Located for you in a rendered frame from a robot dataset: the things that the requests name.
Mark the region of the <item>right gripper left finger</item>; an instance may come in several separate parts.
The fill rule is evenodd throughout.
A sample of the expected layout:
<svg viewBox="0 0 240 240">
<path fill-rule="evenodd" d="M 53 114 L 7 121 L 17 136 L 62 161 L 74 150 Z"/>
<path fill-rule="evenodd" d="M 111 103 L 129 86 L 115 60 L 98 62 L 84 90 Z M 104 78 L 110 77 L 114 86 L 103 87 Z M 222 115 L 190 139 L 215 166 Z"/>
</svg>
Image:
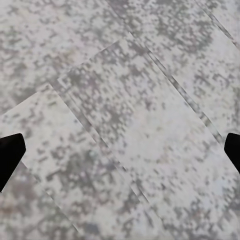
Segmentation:
<svg viewBox="0 0 240 240">
<path fill-rule="evenodd" d="M 26 152 L 22 133 L 0 138 L 0 193 Z"/>
</svg>

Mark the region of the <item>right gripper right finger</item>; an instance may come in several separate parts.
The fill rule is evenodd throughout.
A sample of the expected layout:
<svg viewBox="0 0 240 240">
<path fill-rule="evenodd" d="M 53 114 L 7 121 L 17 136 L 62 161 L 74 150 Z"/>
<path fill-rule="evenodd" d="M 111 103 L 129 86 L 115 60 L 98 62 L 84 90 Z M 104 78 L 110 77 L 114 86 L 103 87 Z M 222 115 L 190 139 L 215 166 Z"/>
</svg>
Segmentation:
<svg viewBox="0 0 240 240">
<path fill-rule="evenodd" d="M 224 145 L 224 151 L 240 173 L 240 135 L 228 133 Z"/>
</svg>

